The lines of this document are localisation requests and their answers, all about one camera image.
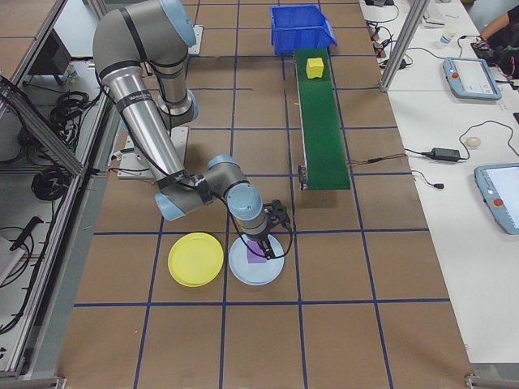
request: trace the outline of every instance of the light blue plate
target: light blue plate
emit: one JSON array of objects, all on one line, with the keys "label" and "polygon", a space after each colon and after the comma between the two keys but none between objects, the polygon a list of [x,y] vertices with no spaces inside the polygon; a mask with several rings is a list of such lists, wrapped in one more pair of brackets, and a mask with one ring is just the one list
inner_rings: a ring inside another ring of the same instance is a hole
[{"label": "light blue plate", "polygon": [[[251,242],[246,236],[243,239],[247,244]],[[283,254],[281,243],[272,235],[268,240],[276,256]],[[269,259],[266,263],[249,263],[247,261],[247,248],[238,237],[230,248],[229,266],[234,276],[247,285],[265,285],[274,281],[280,275],[285,264],[285,258]]]}]

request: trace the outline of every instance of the robotic arm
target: robotic arm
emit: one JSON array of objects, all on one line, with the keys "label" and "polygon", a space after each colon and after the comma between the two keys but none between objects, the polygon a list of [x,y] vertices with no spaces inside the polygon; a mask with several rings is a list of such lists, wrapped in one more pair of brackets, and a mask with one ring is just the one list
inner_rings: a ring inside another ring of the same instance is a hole
[{"label": "robotic arm", "polygon": [[[274,254],[268,239],[272,228],[290,229],[286,208],[274,200],[263,204],[231,156],[216,156],[208,171],[191,176],[178,158],[162,114],[174,126],[198,115],[195,97],[186,88],[187,50],[195,33],[179,0],[148,0],[111,11],[99,23],[93,54],[103,85],[146,157],[160,192],[155,200],[167,220],[185,216],[214,199],[222,199],[243,232],[258,242],[264,257]],[[160,87],[158,107],[142,80],[141,63],[149,63]]]}]

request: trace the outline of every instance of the power adapter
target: power adapter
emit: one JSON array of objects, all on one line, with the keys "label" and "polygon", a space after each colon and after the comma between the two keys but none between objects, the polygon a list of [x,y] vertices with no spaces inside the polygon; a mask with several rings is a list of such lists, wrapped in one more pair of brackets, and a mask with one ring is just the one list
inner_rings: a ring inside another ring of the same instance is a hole
[{"label": "power adapter", "polygon": [[432,160],[445,160],[447,162],[458,162],[461,159],[460,151],[453,148],[434,147],[429,152],[422,152],[421,154]]},{"label": "power adapter", "polygon": [[[379,62],[379,68],[380,69],[385,69],[386,66],[388,65],[388,59],[386,59],[385,61],[382,61],[382,62]],[[400,61],[400,65],[398,66],[398,70],[401,71],[402,69],[405,69],[407,67],[407,62],[405,61],[405,59],[402,58],[402,60]]]}]

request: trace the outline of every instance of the metal bracket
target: metal bracket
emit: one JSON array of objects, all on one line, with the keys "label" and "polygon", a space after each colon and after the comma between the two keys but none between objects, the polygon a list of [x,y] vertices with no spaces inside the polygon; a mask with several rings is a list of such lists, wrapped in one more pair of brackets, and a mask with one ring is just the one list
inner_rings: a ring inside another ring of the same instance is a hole
[{"label": "metal bracket", "polygon": [[197,24],[193,26],[193,30],[195,30],[196,43],[189,48],[189,55],[197,56],[200,55],[200,46],[202,45],[202,35],[204,34],[204,26],[199,26]]}]

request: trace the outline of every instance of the white table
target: white table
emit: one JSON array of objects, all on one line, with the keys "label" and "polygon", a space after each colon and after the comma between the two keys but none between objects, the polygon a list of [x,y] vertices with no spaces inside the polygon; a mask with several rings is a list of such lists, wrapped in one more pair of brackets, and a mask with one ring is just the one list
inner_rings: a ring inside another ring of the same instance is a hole
[{"label": "white table", "polygon": [[[409,5],[395,0],[401,13],[387,24],[395,33],[400,30]],[[366,19],[391,19],[394,7],[363,5]],[[448,24],[460,35],[476,35],[459,0],[439,3]],[[441,47],[441,28],[420,26],[411,47],[429,49],[441,57],[459,55],[456,42]],[[462,40],[463,56],[474,58],[471,39]],[[458,137],[469,127],[486,120],[511,126],[512,145],[519,148],[519,125],[513,112],[519,112],[519,95],[508,85],[501,86],[503,98],[497,102],[457,99],[450,91],[441,68],[442,61],[422,50],[412,50],[410,68],[398,71],[389,89],[389,98],[407,148],[429,151],[433,147],[456,148],[465,156]],[[508,148],[509,130],[488,124],[472,130],[481,146],[471,151],[463,163],[439,163],[410,157],[412,169],[422,171],[430,182],[443,182],[444,190],[426,186],[417,177],[416,186],[427,223],[444,273],[461,335],[472,363],[519,362],[519,237],[503,233],[483,203],[474,183],[474,168],[479,165],[518,162]]]}]

